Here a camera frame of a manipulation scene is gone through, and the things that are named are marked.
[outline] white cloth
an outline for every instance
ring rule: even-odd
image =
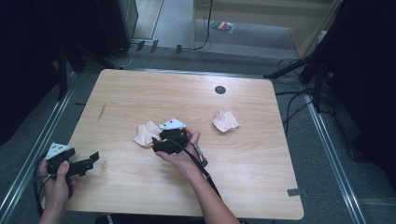
[[[233,116],[233,112],[231,111],[224,112],[220,110],[212,122],[221,132],[224,133],[235,131],[239,128],[239,123],[236,121],[236,118]]]
[[[152,143],[151,137],[159,138],[161,130],[154,122],[149,120],[146,125],[139,124],[134,141],[142,147]]]

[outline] left hand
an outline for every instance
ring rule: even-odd
[[[56,180],[50,179],[44,185],[46,207],[40,223],[62,223],[64,215],[69,208],[69,189],[66,184],[66,174],[69,171],[69,162],[64,161],[58,168]],[[39,168],[40,175],[47,175],[47,160],[41,162]],[[72,189],[76,182],[70,179]]]

